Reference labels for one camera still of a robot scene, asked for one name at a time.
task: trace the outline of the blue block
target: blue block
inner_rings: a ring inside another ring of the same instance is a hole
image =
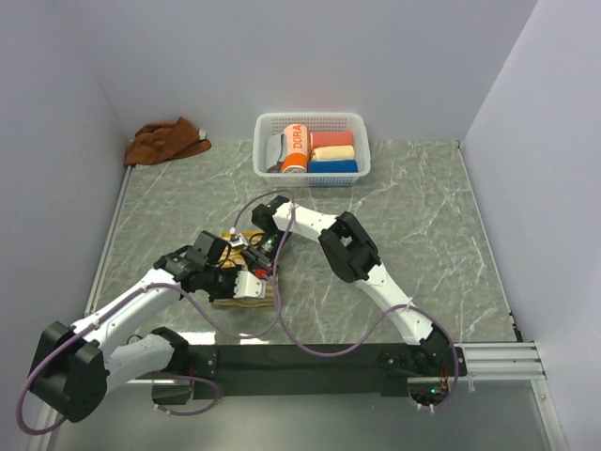
[[[313,173],[341,173],[341,172],[359,172],[355,160],[338,160],[332,162],[309,162],[308,172]]]

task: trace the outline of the gray marble tabletop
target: gray marble tabletop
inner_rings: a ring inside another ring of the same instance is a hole
[[[509,308],[455,141],[376,141],[371,173],[352,188],[298,188],[300,205],[354,213],[377,244],[398,285],[449,329],[457,341],[515,341]],[[161,255],[192,243],[202,230],[220,233],[233,211],[267,186],[253,171],[250,141],[216,142],[208,152],[156,166],[137,166],[116,223],[94,309],[136,283]],[[250,214],[240,229],[255,229]],[[282,257],[283,315],[305,343],[351,343],[379,309],[338,280],[318,245],[292,237]],[[195,298],[230,331],[252,333],[273,318],[271,308],[215,307]],[[180,301],[141,333],[167,326],[198,344],[236,343]],[[385,320],[369,341],[394,342]],[[289,343],[275,328],[254,343]]]

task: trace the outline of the floor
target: floor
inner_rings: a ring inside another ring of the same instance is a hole
[[[516,341],[457,142],[375,141],[371,153],[370,174],[352,188],[295,189],[297,202],[326,213],[354,213],[398,285],[456,341]],[[217,142],[186,160],[133,168],[93,310],[202,230],[229,229],[232,212],[266,190],[253,171],[250,141]],[[244,224],[252,230],[249,216]],[[361,291],[333,275],[318,245],[300,237],[286,246],[280,280],[284,317],[303,342],[353,342],[379,314]],[[206,299],[204,293],[194,296]],[[229,330],[247,333],[273,316],[270,308],[213,307],[209,313]],[[193,343],[237,343],[216,334],[183,301],[141,332],[162,325]],[[370,338],[398,340],[389,321]],[[258,342],[288,340],[276,328]]]

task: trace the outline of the red object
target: red object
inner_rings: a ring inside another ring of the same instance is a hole
[[[344,130],[343,132],[312,132],[312,148],[327,148],[329,146],[352,146],[353,132]]]

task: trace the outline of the white plastic basket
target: white plastic basket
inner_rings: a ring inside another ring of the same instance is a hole
[[[351,130],[359,172],[324,174],[271,174],[265,154],[270,136],[281,133],[290,124],[302,124],[310,132]],[[367,130],[361,116],[354,113],[266,113],[256,120],[253,142],[253,167],[270,186],[350,186],[369,173],[371,156]]]

